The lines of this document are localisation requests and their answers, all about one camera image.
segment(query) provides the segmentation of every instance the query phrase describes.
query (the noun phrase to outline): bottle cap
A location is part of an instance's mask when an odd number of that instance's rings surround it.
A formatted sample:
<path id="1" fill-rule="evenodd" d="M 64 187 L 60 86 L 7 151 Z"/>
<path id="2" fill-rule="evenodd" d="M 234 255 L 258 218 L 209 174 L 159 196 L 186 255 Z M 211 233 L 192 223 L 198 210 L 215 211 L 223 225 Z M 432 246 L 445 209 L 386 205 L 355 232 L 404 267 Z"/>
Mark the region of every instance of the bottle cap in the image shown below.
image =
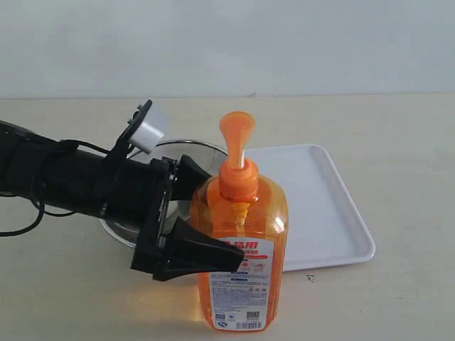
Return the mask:
<path id="1" fill-rule="evenodd" d="M 245 145 L 255 128 L 255 118 L 246 112 L 230 112 L 220 121 L 229 159 L 220 170 L 220 194 L 232 201 L 251 200 L 257 193 L 259 171 L 245 158 Z"/>

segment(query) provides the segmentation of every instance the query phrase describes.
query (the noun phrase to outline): orange liquid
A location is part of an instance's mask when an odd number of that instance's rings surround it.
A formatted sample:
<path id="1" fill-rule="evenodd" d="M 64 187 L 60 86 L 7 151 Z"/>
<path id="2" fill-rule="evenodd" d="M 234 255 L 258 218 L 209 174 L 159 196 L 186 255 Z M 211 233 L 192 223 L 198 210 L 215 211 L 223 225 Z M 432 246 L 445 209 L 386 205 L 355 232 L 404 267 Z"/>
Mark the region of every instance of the orange liquid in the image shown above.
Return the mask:
<path id="1" fill-rule="evenodd" d="M 260 175 L 259 188 L 254 198 L 249 202 L 231 202 L 220 195 L 218 177 L 211 178 L 193 196 L 191 224 L 215 238 L 251 237 L 274 242 L 267 318 L 263 329 L 267 328 L 277 315 L 286 249 L 288 207 L 284 191 Z M 199 274 L 198 282 L 204 318 L 215 328 L 209 273 Z"/>

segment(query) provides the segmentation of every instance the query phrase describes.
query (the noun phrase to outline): plastic bottle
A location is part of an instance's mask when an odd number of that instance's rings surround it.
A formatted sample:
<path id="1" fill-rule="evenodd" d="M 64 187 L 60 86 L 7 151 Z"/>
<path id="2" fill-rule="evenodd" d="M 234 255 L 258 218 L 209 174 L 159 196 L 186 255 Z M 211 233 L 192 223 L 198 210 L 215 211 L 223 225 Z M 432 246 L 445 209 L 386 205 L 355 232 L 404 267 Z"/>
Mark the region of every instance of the plastic bottle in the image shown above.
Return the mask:
<path id="1" fill-rule="evenodd" d="M 255 119 L 245 112 L 221 119 L 229 159 L 191 203 L 196 229 L 245 251 L 237 272 L 198 275 L 204 317 L 217 330 L 263 330 L 277 315 L 288 206 L 284 191 L 244 157 L 254 127 Z"/>

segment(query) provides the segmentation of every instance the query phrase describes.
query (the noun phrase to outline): barcode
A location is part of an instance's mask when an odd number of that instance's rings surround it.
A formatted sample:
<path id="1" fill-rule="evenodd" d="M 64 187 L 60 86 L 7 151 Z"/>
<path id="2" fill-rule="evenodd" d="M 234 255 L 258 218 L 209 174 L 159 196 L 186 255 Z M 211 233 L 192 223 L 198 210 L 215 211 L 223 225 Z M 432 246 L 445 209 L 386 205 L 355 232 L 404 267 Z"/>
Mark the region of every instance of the barcode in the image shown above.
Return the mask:
<path id="1" fill-rule="evenodd" d="M 237 322 L 235 324 L 236 329 L 261 329 L 262 323 L 261 322 Z"/>
<path id="2" fill-rule="evenodd" d="M 247 320 L 259 318 L 259 311 L 247 311 Z"/>

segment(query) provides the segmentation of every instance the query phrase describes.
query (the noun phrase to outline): bottle label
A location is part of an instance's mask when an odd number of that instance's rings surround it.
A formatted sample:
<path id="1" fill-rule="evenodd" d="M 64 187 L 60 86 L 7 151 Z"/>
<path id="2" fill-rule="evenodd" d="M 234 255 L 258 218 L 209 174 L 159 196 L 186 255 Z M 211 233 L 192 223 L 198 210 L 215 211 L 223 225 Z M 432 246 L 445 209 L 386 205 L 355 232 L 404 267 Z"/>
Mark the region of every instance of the bottle label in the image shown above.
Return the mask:
<path id="1" fill-rule="evenodd" d="M 245 252 L 237 272 L 209 276 L 213 324 L 222 330 L 265 328 L 274 242 L 249 237 L 219 238 Z"/>

